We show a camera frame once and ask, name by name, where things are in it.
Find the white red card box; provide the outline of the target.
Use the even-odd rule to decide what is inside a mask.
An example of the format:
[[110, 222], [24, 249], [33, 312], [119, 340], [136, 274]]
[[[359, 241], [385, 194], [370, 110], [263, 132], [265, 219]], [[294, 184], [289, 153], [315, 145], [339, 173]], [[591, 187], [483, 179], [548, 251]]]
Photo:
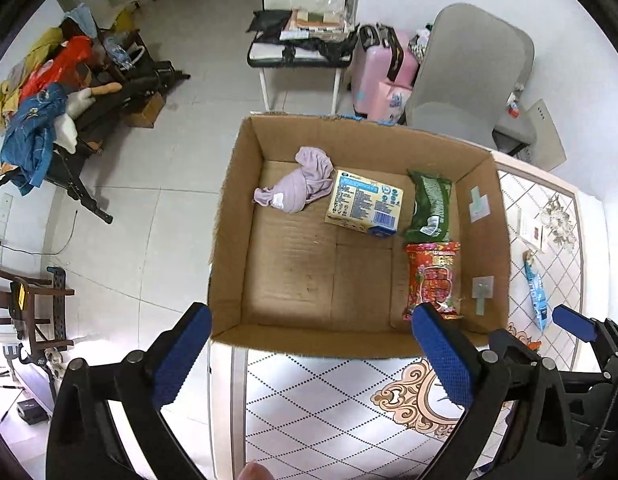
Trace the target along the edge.
[[518, 214], [518, 236], [534, 252], [545, 252], [544, 224], [540, 212], [522, 209]]

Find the green snack bag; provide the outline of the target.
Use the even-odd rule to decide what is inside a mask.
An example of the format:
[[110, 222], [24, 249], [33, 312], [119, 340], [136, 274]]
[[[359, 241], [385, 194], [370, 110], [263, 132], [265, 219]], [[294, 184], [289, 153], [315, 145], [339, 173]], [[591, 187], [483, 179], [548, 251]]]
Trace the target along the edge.
[[452, 182], [443, 177], [409, 170], [415, 188], [412, 219], [404, 232], [408, 243], [441, 243], [449, 240], [449, 206]]

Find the pink suitcase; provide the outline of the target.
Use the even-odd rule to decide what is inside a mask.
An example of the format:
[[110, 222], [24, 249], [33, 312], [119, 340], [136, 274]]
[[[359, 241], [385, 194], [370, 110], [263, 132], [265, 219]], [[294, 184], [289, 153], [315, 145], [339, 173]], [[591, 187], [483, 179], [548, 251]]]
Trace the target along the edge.
[[418, 61], [406, 32], [385, 24], [365, 24], [358, 29], [350, 90], [356, 116], [371, 113], [379, 84], [412, 87]]

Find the brown cardboard box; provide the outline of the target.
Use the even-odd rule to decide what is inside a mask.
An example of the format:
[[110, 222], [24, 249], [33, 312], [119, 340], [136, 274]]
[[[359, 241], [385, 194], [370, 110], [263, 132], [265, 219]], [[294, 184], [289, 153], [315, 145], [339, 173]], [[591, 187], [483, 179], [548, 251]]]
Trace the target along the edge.
[[296, 214], [254, 202], [257, 188], [295, 169], [304, 146], [323, 150], [339, 170], [400, 188], [400, 229], [414, 209], [411, 171], [450, 180], [458, 326], [479, 345], [506, 326], [510, 241], [488, 150], [400, 126], [259, 114], [240, 125], [220, 198], [208, 290], [214, 341], [341, 359], [420, 354], [402, 318], [409, 263], [401, 235], [333, 226], [324, 198]]

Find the dark wooden chair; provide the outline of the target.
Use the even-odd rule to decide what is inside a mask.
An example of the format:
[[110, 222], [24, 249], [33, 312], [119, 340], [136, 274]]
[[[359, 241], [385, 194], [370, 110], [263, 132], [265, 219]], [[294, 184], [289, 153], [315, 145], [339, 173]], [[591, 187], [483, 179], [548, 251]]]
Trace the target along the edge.
[[[66, 271], [60, 266], [48, 266], [48, 278], [17, 275], [0, 268], [0, 279], [8, 289], [0, 289], [0, 309], [8, 313], [0, 318], [0, 326], [11, 325], [18, 341], [18, 360], [22, 364], [47, 364], [47, 352], [66, 351], [74, 342], [67, 337], [66, 298], [74, 296], [67, 286]], [[36, 314], [36, 300], [52, 302], [52, 316], [40, 318]]]

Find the blue long snack packet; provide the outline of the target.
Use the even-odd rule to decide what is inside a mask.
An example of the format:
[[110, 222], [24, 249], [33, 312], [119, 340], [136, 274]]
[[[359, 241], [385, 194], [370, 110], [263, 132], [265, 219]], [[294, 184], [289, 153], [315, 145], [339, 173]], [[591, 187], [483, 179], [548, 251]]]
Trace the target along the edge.
[[534, 315], [539, 330], [544, 332], [548, 325], [548, 298], [546, 298], [542, 275], [533, 250], [528, 249], [524, 252], [522, 263], [524, 264], [524, 274], [529, 286]]

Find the purple fuzzy cloth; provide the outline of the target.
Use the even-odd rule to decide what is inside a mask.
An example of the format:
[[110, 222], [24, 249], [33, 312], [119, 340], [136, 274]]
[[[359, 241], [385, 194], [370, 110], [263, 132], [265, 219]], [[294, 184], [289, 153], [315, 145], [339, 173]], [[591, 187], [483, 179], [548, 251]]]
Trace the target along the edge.
[[298, 167], [270, 188], [256, 188], [254, 202], [286, 214], [302, 211], [310, 203], [329, 196], [334, 186], [334, 166], [320, 148], [303, 146], [295, 156]]

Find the white bench with clutter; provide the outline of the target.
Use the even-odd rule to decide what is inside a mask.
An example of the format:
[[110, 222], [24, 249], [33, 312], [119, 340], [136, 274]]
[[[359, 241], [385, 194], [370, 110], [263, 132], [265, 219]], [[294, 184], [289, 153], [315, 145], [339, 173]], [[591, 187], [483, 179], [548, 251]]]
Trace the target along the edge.
[[258, 72], [265, 110], [271, 109], [266, 72], [276, 68], [328, 68], [335, 72], [330, 112], [337, 112], [345, 70], [352, 62], [356, 0], [261, 0], [249, 31], [247, 64]]

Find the pink gift bag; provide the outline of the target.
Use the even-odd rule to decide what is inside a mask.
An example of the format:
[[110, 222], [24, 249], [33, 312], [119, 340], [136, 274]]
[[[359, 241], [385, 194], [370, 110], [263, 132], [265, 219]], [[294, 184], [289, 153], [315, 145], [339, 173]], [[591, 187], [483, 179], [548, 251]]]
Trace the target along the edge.
[[406, 102], [413, 89], [391, 82], [379, 81], [376, 84], [371, 109], [367, 118], [379, 124], [394, 125], [402, 117]]

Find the red snack bag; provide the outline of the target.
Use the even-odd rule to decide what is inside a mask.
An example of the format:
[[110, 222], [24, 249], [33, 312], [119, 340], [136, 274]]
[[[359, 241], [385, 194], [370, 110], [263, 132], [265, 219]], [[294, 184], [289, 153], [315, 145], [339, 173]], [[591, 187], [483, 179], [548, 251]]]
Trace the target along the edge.
[[432, 304], [446, 320], [463, 317], [458, 310], [458, 300], [453, 297], [455, 267], [461, 244], [437, 242], [407, 244], [409, 260], [408, 302], [402, 318], [411, 321], [413, 312], [420, 304]]

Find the orange snack packet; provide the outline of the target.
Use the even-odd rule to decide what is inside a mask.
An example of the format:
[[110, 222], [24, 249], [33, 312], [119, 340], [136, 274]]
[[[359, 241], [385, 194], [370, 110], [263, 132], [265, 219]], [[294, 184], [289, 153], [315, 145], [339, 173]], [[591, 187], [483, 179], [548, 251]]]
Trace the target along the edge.
[[528, 340], [525, 341], [525, 346], [532, 351], [538, 351], [541, 348], [541, 343], [540, 341]]

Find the grey chair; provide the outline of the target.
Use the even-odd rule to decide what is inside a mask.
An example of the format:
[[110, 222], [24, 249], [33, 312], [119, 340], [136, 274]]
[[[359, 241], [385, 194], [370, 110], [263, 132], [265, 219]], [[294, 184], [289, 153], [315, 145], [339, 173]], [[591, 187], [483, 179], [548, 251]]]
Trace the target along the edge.
[[533, 61], [526, 32], [478, 6], [450, 4], [432, 25], [405, 123], [494, 150], [493, 130], [510, 94], [525, 87]]

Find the clear crinkled plastic wrapper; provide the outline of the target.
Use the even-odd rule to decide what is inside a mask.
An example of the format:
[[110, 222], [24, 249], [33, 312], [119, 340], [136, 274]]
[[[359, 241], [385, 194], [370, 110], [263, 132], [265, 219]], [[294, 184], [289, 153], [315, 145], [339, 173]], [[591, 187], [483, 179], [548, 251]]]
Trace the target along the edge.
[[577, 241], [576, 225], [560, 202], [558, 194], [554, 194], [542, 208], [540, 220], [548, 240], [557, 248], [574, 251]]

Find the black bag on bench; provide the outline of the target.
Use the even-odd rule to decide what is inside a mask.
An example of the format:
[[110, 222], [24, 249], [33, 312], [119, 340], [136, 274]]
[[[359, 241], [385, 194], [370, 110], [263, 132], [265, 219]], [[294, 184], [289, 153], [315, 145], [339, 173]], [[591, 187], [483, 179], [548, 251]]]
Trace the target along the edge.
[[347, 67], [358, 41], [358, 29], [341, 13], [254, 11], [247, 29], [254, 33], [247, 63], [253, 68]]

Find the pile of colourful clothes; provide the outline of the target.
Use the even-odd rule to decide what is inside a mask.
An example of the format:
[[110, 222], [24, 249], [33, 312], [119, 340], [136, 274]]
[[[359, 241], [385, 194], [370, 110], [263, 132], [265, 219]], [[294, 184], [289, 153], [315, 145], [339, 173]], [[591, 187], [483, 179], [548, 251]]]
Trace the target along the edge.
[[119, 122], [150, 128], [166, 95], [190, 74], [153, 58], [123, 8], [109, 27], [79, 4], [47, 29], [0, 87], [0, 188], [26, 196], [43, 183], [61, 188], [105, 223], [81, 179]]

